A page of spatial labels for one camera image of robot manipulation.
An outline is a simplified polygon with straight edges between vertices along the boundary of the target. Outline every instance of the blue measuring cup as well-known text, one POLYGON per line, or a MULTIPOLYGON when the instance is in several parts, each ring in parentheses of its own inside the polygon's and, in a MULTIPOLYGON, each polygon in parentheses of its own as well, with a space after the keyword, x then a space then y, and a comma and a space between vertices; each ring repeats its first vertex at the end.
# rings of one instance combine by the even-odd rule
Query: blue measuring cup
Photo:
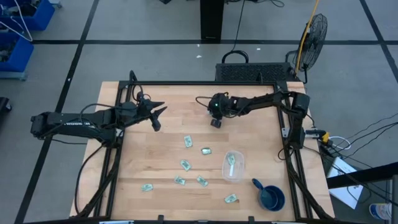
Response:
POLYGON ((284 207, 285 195, 280 188, 273 185, 263 187, 262 184, 254 178, 252 182, 254 186, 259 189, 257 201, 263 209, 277 212, 284 207))

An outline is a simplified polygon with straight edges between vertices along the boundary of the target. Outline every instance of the white cord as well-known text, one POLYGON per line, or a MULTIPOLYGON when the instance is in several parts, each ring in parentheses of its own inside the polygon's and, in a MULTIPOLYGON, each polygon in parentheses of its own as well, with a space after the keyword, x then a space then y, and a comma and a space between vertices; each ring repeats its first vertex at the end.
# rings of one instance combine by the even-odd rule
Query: white cord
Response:
POLYGON ((344 140, 344 141, 347 142, 347 144, 348 144, 348 146, 346 146, 346 147, 341 147, 341 146, 337 146, 337 145, 333 144, 333 146, 335 146, 336 148, 338 148, 338 149, 344 149, 344 150, 351 149, 351 143, 350 143, 347 139, 345 139, 345 138, 343 138, 343 137, 340 137, 340 136, 330 136, 330 137, 329 137, 329 139, 334 139, 334 138, 338 138, 338 139, 344 140))
MULTIPOLYGON (((17 4, 18 11, 19 11, 19 15, 21 16, 21 20, 22 20, 22 22, 24 23, 24 26, 25 26, 25 28, 26 28, 26 31, 27 31, 27 33, 28 33, 30 39, 26 38, 24 35, 20 34, 18 31, 16 31, 16 30, 14 30, 13 28, 7 26, 5 23, 3 23, 3 22, 1 22, 1 21, 0 21, 0 24, 2 24, 3 26, 7 27, 9 30, 15 32, 16 34, 18 34, 19 36, 21 36, 23 39, 25 39, 25 40, 27 40, 27 41, 29 41, 29 42, 32 42, 32 41, 33 41, 33 38, 32 38, 32 36, 31 36, 31 34, 30 34, 30 32, 29 32, 29 29, 28 29, 27 26, 26 26, 25 20, 24 20, 24 18, 23 18, 23 16, 22 16, 22 13, 21 13, 21 8, 19 7, 19 4, 18 4, 17 0, 14 0, 14 2, 15 2, 15 4, 17 4)), ((22 26, 21 26, 17 21, 15 21, 12 17, 11 17, 11 20, 13 20, 16 24, 18 24, 18 25, 22 28, 22 26)))

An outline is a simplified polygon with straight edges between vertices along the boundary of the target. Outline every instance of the floor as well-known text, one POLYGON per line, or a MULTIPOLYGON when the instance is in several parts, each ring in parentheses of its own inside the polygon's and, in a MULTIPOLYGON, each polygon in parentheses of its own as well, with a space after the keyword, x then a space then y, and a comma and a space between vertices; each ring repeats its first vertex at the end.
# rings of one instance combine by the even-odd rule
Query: floor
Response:
MULTIPOLYGON (((281 62, 287 51, 297 48, 280 40, 299 40, 315 1, 283 1, 284 8, 271 2, 245 4, 239 40, 254 41, 238 43, 236 49, 246 51, 250 62, 281 62)), ((199 0, 172 0, 167 5, 159 0, 62 0, 62 4, 47 30, 33 33, 28 79, 0 80, 0 96, 10 98, 14 107, 0 129, 0 223, 14 222, 42 147, 29 133, 31 116, 54 111, 56 106, 76 113, 96 102, 101 82, 127 80, 130 70, 139 80, 214 80, 215 64, 232 48, 184 41, 200 39, 199 0), (64 85, 69 86, 67 95, 62 93, 64 85)), ((240 8, 241 2, 225 5, 223 40, 235 38, 240 8)), ((398 112, 397 8, 395 0, 320 1, 317 12, 328 18, 330 42, 309 71, 306 85, 319 128, 347 137, 398 112)), ((241 58, 231 56, 228 61, 241 58)), ((370 166, 397 162, 397 134, 397 127, 386 131, 353 158, 370 166)), ((369 140, 358 141, 353 148, 369 140)), ((84 150, 84 146, 51 143, 25 222, 68 217, 84 150)), ((385 182, 378 184, 386 188, 385 182)), ((371 197, 352 210, 332 200, 338 218, 365 223, 377 223, 369 216, 368 205, 383 202, 371 197)))

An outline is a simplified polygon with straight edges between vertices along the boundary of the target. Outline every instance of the wooden table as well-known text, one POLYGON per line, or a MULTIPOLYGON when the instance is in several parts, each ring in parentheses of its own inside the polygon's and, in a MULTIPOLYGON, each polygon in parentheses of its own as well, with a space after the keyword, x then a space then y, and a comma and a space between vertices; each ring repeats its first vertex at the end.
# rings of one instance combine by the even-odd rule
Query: wooden table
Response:
MULTIPOLYGON (((117 86, 117 82, 104 82, 98 102, 114 105, 117 86)), ((302 83, 288 83, 288 87, 291 91, 304 92, 302 83)), ((150 121, 127 128, 112 219, 156 220, 158 215, 164 215, 165 220, 247 221, 248 216, 254 216, 256 221, 294 220, 286 165, 277 158, 282 140, 276 108, 252 111, 239 118, 224 118, 221 129, 216 129, 210 126, 211 116, 206 108, 195 102, 196 96, 213 96, 225 91, 231 96, 265 95, 273 93, 271 86, 144 85, 143 88, 152 101, 164 101, 168 108, 159 118, 162 124, 159 132, 154 132, 150 121), (193 147, 188 149, 183 140, 186 135, 191 135, 193 141, 193 147), (202 155, 203 147, 210 147, 212 154, 202 155), (244 179, 238 184, 227 182, 221 176, 224 155, 230 150, 243 153, 245 158, 244 179), (182 159, 192 165, 188 172, 180 165, 182 159), (185 186, 174 182, 176 175, 187 180, 185 186), (207 187, 196 181, 198 175, 209 182, 207 187), (260 208, 252 178, 282 189, 286 203, 281 211, 260 208), (146 183, 153 184, 154 190, 142 192, 141 186, 146 183), (230 194, 236 194, 239 201, 225 203, 224 198, 230 194)), ((304 128, 310 127, 311 121, 306 118, 304 128)), ((99 145, 89 140, 85 158, 99 145)), ((318 149, 312 139, 306 139, 305 146, 318 149)), ((80 209, 99 186, 104 152, 95 155, 83 170, 78 194, 80 209)), ((324 210, 334 216, 320 156, 305 149, 301 153, 309 191, 324 210)), ((305 217, 301 192, 297 192, 300 211, 305 217)), ((106 192, 101 214, 104 214, 107 197, 106 192)))

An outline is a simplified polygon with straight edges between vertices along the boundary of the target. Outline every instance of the blue crate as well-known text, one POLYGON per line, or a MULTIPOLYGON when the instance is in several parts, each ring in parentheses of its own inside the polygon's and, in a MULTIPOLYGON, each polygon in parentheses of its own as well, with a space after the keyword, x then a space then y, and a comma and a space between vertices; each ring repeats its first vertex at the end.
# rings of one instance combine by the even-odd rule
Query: blue crate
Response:
MULTIPOLYGON (((23 2, 29 2, 30 0, 17 0, 18 4, 21 5, 23 2)), ((0 4, 7 7, 16 6, 14 0, 0 0, 0 4)), ((49 0, 41 0, 36 13, 34 16, 24 16, 26 26, 29 30, 45 30, 54 14, 54 7, 51 5, 49 0)), ((22 27, 24 24, 20 16, 14 16, 13 19, 17 21, 22 27)), ((0 21, 7 24, 7 26, 14 30, 21 30, 18 24, 16 24, 8 16, 0 16, 0 21)))
POLYGON ((16 41, 7 62, 0 62, 0 71, 23 72, 33 52, 33 45, 15 33, 0 33, 0 45, 16 41))

